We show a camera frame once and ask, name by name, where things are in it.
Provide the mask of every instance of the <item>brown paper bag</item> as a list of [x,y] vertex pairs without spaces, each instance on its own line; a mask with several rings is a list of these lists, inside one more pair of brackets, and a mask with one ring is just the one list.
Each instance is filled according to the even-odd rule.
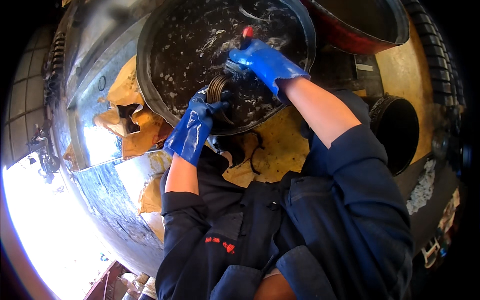
[[160,180],[163,174],[155,174],[145,182],[138,198],[138,214],[162,212],[162,198],[160,196]]
[[75,172],[80,170],[80,168],[78,167],[77,158],[75,156],[75,152],[73,150],[73,146],[71,142],[68,145],[67,149],[65,150],[65,153],[63,154],[63,159],[65,159],[66,161],[72,164],[72,168],[70,169],[70,171]]
[[[103,102],[105,99],[99,98],[98,101]],[[163,145],[163,141],[172,131],[172,127],[161,116],[145,105],[138,88],[136,56],[133,56],[122,67],[117,79],[108,91],[106,101],[110,102],[111,108],[96,116],[94,123],[123,138],[123,159],[141,156],[152,146]],[[119,107],[131,104],[138,104],[137,109],[132,114],[132,119],[121,118]],[[130,121],[139,125],[140,130],[138,132],[127,130],[127,124]]]

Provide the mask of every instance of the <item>yellow painted surface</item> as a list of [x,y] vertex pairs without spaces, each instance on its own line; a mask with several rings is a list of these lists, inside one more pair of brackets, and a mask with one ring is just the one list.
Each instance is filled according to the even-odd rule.
[[[227,169],[223,177],[239,186],[247,187],[251,181],[280,181],[288,171],[300,172],[308,154],[308,141],[300,135],[302,117],[294,107],[277,113],[255,131],[263,139],[264,149],[257,149],[252,158],[253,166],[260,175],[254,174],[250,161]],[[245,157],[250,157],[257,146],[256,137],[249,133],[237,137],[243,145]]]
[[420,134],[414,163],[432,150],[434,104],[427,58],[413,23],[407,43],[382,51],[376,58],[384,91],[410,101],[417,112]]

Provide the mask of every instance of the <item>jacket button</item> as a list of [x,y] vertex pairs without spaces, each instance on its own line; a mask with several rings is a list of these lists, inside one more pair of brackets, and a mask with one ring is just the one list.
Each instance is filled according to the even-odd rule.
[[276,202],[272,202],[269,205],[267,205],[267,207],[270,208],[270,210],[275,211],[278,209],[278,204]]

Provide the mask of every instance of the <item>bright light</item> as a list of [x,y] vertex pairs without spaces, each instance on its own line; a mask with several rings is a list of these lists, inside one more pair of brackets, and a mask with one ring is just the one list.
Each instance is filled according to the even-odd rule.
[[69,194],[63,178],[55,173],[44,183],[38,155],[30,165],[25,157],[3,170],[7,204],[25,251],[43,281],[63,300],[81,300],[90,282],[111,263],[97,239],[95,228],[77,199]]

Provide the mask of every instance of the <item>forearm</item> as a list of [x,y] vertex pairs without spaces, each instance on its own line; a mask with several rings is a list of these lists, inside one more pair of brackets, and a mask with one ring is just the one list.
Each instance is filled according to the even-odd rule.
[[303,77],[278,80],[278,85],[327,148],[347,130],[360,125],[340,99]]
[[197,167],[185,159],[173,154],[172,164],[168,172],[165,192],[191,192],[198,195]]

